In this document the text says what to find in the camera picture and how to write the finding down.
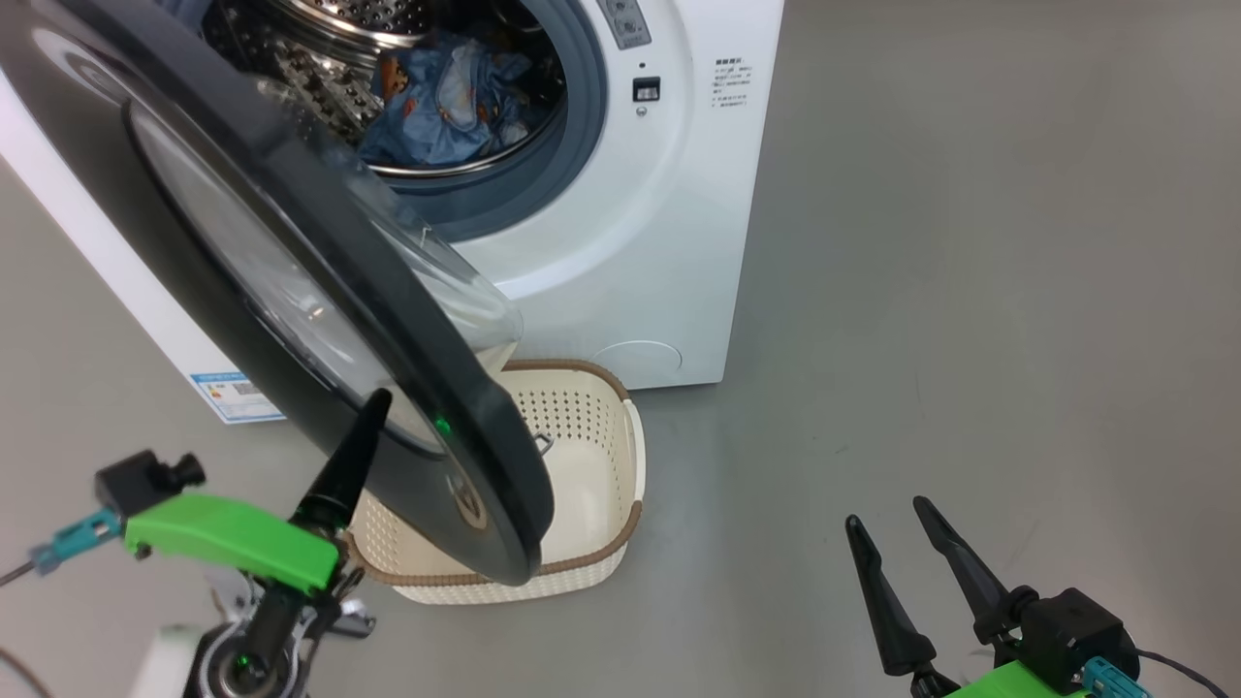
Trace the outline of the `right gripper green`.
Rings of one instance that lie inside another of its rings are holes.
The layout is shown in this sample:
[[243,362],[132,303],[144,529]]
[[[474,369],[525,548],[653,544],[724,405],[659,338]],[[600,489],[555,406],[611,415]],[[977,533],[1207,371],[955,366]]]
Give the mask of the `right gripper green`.
[[[1009,590],[949,524],[928,496],[915,496],[913,509],[934,551],[944,556],[973,614],[973,632],[980,645],[1011,642],[1011,623],[1001,614]],[[1021,662],[994,668],[974,683],[961,686],[934,669],[936,650],[918,632],[892,590],[882,569],[882,555],[872,535],[855,514],[843,522],[858,574],[877,657],[887,676],[911,674],[912,697],[1091,697],[1073,683],[1073,674],[1059,676]]]

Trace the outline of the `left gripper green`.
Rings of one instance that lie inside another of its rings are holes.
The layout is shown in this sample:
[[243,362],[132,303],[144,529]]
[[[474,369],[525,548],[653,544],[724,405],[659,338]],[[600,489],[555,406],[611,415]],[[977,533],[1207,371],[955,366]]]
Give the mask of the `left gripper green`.
[[202,561],[221,622],[168,623],[143,655],[132,697],[305,697],[326,635],[366,638],[364,566],[341,530],[352,520],[392,394],[369,395],[290,520],[227,496],[182,493],[128,518],[135,556]]

